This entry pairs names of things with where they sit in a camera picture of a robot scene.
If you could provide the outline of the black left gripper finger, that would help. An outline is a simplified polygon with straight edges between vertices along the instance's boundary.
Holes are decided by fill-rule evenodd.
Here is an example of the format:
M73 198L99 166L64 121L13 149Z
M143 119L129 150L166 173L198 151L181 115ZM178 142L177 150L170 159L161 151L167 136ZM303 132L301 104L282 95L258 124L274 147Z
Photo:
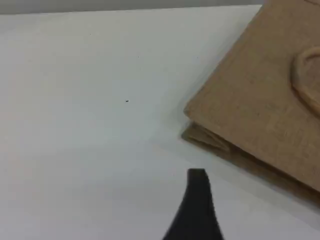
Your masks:
M188 169L182 202L163 239L224 239L215 212L210 180L204 169Z

